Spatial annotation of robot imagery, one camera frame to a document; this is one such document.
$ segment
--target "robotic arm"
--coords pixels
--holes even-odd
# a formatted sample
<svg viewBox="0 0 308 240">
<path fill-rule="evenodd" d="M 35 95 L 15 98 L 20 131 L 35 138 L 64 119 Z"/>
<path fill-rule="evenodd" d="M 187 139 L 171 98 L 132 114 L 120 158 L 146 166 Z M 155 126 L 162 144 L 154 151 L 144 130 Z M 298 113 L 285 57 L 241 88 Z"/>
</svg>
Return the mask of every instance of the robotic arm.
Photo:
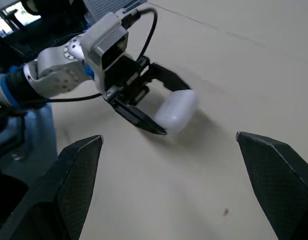
<svg viewBox="0 0 308 240">
<path fill-rule="evenodd" d="M 135 61 L 125 52 L 127 29 L 141 15 L 150 12 L 155 16 L 154 24 Z M 152 8 L 134 10 L 121 19 L 111 12 L 68 43 L 44 49 L 37 59 L 18 71 L 0 75 L 0 113 L 13 115 L 16 111 L 55 102 L 49 98 L 69 92 L 83 81 L 94 80 L 100 92 L 96 97 L 102 95 L 117 113 L 136 127 L 159 135 L 180 131 L 197 107 L 197 96 L 175 73 L 151 63 L 143 55 L 156 23 L 157 13 Z M 136 107 L 148 94 L 147 84 L 153 79 L 173 92 L 154 119 Z"/>
</svg>

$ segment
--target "blue ring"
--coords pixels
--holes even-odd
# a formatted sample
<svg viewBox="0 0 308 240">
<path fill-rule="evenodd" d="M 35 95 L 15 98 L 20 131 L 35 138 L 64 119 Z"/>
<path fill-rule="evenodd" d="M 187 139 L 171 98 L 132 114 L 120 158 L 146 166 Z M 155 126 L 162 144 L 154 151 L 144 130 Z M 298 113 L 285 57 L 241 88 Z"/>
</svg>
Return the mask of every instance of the blue ring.
<svg viewBox="0 0 308 240">
<path fill-rule="evenodd" d="M 7 78 L 8 74 L 4 75 L 1 77 L 0 79 L 0 87 L 2 88 L 3 93 L 5 94 L 5 97 L 7 98 L 7 100 L 9 101 L 9 103 L 17 108 L 17 109 L 21 109 L 21 106 L 18 104 L 18 102 L 15 100 L 15 98 L 13 98 L 12 94 L 10 94 L 7 84 L 6 84 L 6 78 Z"/>
</svg>

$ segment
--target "black bracket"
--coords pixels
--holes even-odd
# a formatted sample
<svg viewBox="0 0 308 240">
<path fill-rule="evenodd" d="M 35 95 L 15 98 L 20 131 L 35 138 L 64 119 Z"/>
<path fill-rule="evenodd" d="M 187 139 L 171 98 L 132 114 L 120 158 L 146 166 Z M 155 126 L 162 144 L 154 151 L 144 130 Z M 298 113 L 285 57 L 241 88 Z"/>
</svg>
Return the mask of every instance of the black bracket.
<svg viewBox="0 0 308 240">
<path fill-rule="evenodd" d="M 118 114 L 137 128 L 153 134 L 166 135 L 166 130 L 138 109 L 136 105 L 149 93 L 149 88 L 146 85 L 153 79 L 161 81 L 164 87 L 172 92 L 187 90 L 190 87 L 174 72 L 156 63 L 150 64 L 147 57 L 142 57 L 137 62 L 130 58 L 124 58 L 122 61 L 124 61 L 125 66 L 129 66 L 126 67 L 126 75 L 122 72 L 124 67 L 121 67 L 119 62 L 117 62 L 117 66 L 110 69 L 117 69 L 120 72 L 112 70 L 105 73 L 108 89 L 104 99 Z M 134 67 L 135 71 L 131 72 L 131 66 Z"/>
</svg>

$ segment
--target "screw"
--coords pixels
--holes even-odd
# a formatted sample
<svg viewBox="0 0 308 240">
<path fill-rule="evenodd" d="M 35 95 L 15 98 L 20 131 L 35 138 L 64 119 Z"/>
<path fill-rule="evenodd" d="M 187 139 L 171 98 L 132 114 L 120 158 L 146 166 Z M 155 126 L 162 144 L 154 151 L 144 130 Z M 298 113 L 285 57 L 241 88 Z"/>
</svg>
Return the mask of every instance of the screw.
<svg viewBox="0 0 308 240">
<path fill-rule="evenodd" d="M 12 158 L 15 160 L 15 161 L 19 161 L 19 160 L 23 160 L 26 156 L 26 153 L 24 152 L 24 150 L 21 150 L 21 149 L 17 149 L 15 151 L 13 151 L 12 153 Z"/>
<path fill-rule="evenodd" d="M 15 160 L 15 161 L 19 161 L 19 160 L 22 160 L 24 157 L 23 156 L 20 156 L 20 155 L 17 155 L 15 153 L 12 154 L 12 158 Z"/>
</svg>

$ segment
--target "white object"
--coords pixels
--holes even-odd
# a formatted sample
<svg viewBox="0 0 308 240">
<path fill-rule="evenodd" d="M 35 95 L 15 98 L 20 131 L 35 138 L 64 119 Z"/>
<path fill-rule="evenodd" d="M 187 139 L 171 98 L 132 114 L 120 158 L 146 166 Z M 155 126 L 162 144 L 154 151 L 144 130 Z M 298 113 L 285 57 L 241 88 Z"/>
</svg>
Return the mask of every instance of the white object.
<svg viewBox="0 0 308 240">
<path fill-rule="evenodd" d="M 85 63 L 89 64 L 93 69 L 96 86 L 102 94 L 106 92 L 104 71 L 107 68 L 107 66 L 103 66 L 102 57 L 115 44 L 118 44 L 123 54 L 127 48 L 127 42 L 128 32 L 121 25 L 121 20 L 112 12 L 95 23 L 80 39 Z M 116 55 L 113 52 L 114 59 L 112 62 L 117 60 L 122 54 Z"/>
<path fill-rule="evenodd" d="M 169 134 L 180 132 L 193 116 L 198 105 L 198 97 L 193 90 L 173 92 L 155 115 L 155 122 Z"/>
</svg>

